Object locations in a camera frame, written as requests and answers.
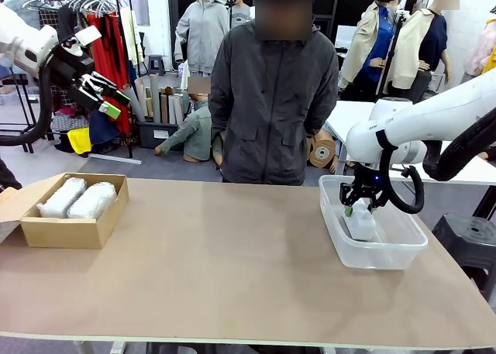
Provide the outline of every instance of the bubble-wrapped package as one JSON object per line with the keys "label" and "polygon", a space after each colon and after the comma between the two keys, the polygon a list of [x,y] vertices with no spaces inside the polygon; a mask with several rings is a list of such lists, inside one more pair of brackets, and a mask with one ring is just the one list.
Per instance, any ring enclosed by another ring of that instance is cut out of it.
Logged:
{"label": "bubble-wrapped package", "polygon": [[99,182],[91,185],[82,196],[69,208],[69,218],[99,219],[102,213],[117,198],[114,185]]}
{"label": "bubble-wrapped package", "polygon": [[41,217],[67,218],[67,210],[86,190],[86,181],[82,178],[69,178],[64,185],[46,201],[38,204]]}

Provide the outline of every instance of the cardboard flap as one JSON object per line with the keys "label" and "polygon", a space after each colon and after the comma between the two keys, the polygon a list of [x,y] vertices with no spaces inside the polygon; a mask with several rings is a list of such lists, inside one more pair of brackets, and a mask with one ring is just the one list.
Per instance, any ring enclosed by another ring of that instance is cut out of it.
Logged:
{"label": "cardboard flap", "polygon": [[25,213],[65,174],[58,174],[46,180],[16,191],[8,189],[0,194],[0,222],[20,221]]}

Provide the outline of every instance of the green jacket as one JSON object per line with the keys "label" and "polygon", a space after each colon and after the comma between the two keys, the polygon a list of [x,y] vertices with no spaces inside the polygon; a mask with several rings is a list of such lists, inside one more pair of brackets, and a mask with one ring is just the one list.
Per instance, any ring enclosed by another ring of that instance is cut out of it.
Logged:
{"label": "green jacket", "polygon": [[184,154],[198,160],[210,159],[212,117],[208,101],[197,102],[192,112],[180,125],[175,134],[166,139],[160,149],[167,154],[174,146],[184,143]]}

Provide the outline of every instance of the gray t-shirt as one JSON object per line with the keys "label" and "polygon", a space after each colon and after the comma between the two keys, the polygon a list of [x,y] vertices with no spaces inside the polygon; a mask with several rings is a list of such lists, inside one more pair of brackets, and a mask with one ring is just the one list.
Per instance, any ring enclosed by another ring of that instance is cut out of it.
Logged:
{"label": "gray t-shirt", "polygon": [[232,7],[232,28],[234,29],[236,26],[239,26],[246,21],[250,21],[250,6],[243,5],[242,7],[238,5],[234,5]]}

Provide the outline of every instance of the open cardboard box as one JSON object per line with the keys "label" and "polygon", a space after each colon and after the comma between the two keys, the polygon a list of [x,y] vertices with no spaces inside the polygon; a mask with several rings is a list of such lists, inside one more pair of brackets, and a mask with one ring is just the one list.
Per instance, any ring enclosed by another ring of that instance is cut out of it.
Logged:
{"label": "open cardboard box", "polygon": [[[45,203],[70,177],[84,178],[88,187],[98,182],[110,182],[115,186],[117,198],[98,220],[41,218],[36,205]],[[101,249],[129,201],[127,179],[122,175],[61,174],[34,187],[27,187],[11,196],[7,206],[0,204],[4,207],[0,211],[0,221],[20,221],[30,247]]]}

